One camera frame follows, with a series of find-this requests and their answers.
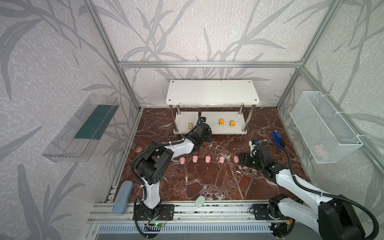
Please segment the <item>pale green oval soap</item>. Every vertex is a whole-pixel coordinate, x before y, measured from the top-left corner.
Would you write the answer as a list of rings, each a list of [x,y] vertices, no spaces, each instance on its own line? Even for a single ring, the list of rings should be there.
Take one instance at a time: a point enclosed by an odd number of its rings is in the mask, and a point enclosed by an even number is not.
[[[206,202],[206,198],[204,196],[199,196],[196,200],[195,200],[195,206],[197,208],[201,208]]]

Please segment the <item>grey blue sponge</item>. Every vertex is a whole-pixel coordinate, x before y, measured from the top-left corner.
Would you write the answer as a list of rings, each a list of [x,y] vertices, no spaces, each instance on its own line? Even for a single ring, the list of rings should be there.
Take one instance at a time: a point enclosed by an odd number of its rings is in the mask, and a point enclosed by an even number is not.
[[[130,201],[133,188],[134,183],[132,181],[124,181],[122,183],[112,208],[113,214],[120,215],[125,212],[128,202]]]

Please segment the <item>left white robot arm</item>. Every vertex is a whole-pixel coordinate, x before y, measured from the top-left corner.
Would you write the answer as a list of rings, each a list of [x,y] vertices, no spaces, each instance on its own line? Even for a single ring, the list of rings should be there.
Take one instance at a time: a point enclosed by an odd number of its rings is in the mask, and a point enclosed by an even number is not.
[[[168,143],[153,141],[133,160],[132,175],[143,187],[143,198],[136,199],[134,220],[153,220],[161,214],[160,181],[164,177],[171,160],[200,150],[212,140],[212,130],[207,120],[198,111],[195,126],[180,140]]]

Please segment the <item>pink item in basket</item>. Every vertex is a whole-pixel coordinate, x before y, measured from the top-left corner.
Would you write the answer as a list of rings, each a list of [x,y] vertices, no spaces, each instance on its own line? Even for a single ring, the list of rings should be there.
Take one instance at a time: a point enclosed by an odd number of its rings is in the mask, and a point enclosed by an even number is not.
[[[315,145],[314,150],[316,154],[322,159],[327,159],[329,157],[329,152],[326,150],[323,144]]]

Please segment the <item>white two-tier shelf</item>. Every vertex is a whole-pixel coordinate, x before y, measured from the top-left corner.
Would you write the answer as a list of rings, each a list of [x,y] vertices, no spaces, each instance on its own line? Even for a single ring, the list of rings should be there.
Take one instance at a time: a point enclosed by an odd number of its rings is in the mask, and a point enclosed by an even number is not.
[[[243,114],[245,106],[253,111],[260,98],[251,80],[172,80],[166,103],[173,115],[174,133],[184,135],[198,120],[198,111],[206,118],[214,135],[245,135],[252,118]],[[219,120],[224,119],[223,126]]]

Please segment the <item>blue stapler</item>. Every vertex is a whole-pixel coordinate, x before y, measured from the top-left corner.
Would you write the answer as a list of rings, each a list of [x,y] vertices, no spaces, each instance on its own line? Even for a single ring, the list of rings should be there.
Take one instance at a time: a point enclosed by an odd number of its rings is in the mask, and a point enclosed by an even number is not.
[[[273,135],[275,144],[278,145],[278,150],[282,152],[283,148],[286,147],[286,142],[283,139],[281,133],[279,131],[277,131],[277,130],[273,130],[272,131],[272,135]]]

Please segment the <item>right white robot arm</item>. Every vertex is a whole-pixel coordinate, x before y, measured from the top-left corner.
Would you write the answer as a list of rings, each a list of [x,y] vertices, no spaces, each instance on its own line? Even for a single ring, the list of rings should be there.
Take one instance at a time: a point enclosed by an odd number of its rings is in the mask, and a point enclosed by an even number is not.
[[[367,208],[343,195],[317,189],[298,177],[291,159],[288,160],[289,167],[275,162],[270,154],[270,143],[252,142],[251,146],[250,153],[239,155],[240,165],[259,171],[300,199],[296,202],[286,195],[278,195],[269,199],[265,210],[253,206],[251,213],[256,219],[267,217],[300,222],[323,240],[374,240],[379,235],[378,220]]]

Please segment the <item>clear plastic wall bin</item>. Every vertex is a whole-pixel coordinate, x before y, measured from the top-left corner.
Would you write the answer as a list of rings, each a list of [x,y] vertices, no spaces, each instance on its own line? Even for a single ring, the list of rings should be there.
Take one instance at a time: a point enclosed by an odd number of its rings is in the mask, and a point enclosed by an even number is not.
[[[86,163],[120,104],[117,97],[90,94],[42,155],[54,163]]]

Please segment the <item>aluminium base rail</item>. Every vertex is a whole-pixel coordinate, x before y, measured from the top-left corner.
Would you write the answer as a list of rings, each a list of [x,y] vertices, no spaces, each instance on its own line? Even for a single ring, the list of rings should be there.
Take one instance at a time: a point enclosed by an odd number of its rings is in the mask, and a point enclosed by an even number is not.
[[[273,219],[267,200],[207,201],[202,207],[195,202],[165,202],[154,220],[134,220],[134,204],[128,203],[122,214],[112,212],[113,205],[95,204],[87,220],[89,234],[136,234],[159,237],[165,234],[266,233],[280,232],[285,237],[294,226],[287,217]]]

